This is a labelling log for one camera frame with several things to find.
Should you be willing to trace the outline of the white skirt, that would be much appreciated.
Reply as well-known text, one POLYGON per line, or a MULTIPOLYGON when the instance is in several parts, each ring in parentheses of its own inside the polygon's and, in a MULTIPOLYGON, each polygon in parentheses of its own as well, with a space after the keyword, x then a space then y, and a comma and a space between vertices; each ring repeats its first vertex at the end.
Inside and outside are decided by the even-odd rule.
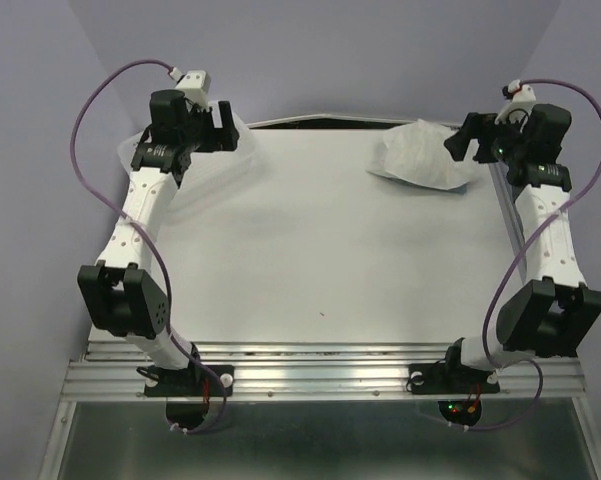
POLYGON ((469 160, 476 147, 471 144, 464 160, 454 162, 443 145, 456 131, 423 119, 390 128, 381 134, 366 171, 414 182, 444 182, 449 186, 476 182, 478 167, 469 160))

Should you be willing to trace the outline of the light blue denim skirt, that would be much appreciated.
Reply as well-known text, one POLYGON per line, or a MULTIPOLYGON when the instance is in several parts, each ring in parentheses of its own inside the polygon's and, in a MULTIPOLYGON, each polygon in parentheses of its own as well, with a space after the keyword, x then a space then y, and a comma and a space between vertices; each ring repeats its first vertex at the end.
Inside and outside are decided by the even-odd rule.
POLYGON ((398 177, 383 176, 383 175, 374 174, 374 173, 371 173, 371 176, 376 179, 379 179, 380 181, 383 181, 384 183, 398 186, 403 189, 414 190, 419 193, 464 195, 469 190, 468 184, 449 186, 444 182, 442 182, 442 183, 440 183, 440 182, 438 182, 438 183, 436 183, 436 182, 434 182, 434 183, 414 182, 414 181, 408 181, 408 180, 398 178, 398 177))

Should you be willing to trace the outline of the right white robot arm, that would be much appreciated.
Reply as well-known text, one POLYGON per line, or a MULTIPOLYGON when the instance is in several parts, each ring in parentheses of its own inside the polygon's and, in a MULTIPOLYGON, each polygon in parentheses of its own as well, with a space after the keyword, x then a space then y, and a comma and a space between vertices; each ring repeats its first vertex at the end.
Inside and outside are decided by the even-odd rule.
POLYGON ((532 358, 575 357, 601 314, 601 292, 588 287, 572 241, 570 173, 557 162, 571 121, 569 111, 552 104, 503 115, 471 112, 444 142, 455 161, 476 141, 476 162, 506 166, 524 238, 517 258, 526 271, 521 289, 501 308, 489 309, 496 322, 448 349, 440 378, 452 390, 471 384, 476 371, 532 358))

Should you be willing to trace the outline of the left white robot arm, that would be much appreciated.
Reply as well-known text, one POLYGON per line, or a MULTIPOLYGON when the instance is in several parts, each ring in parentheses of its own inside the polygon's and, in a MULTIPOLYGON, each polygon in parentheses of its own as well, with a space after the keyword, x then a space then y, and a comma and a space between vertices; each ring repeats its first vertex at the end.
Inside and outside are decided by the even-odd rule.
POLYGON ((240 134, 227 101, 204 108, 180 90, 160 90, 149 110, 110 240, 94 264, 81 266, 77 281, 93 326, 140 348, 168 371, 171 386, 190 394, 202 384, 197 351, 172 329, 171 283, 158 283, 151 267, 166 266, 157 237, 192 154, 234 151, 240 134))

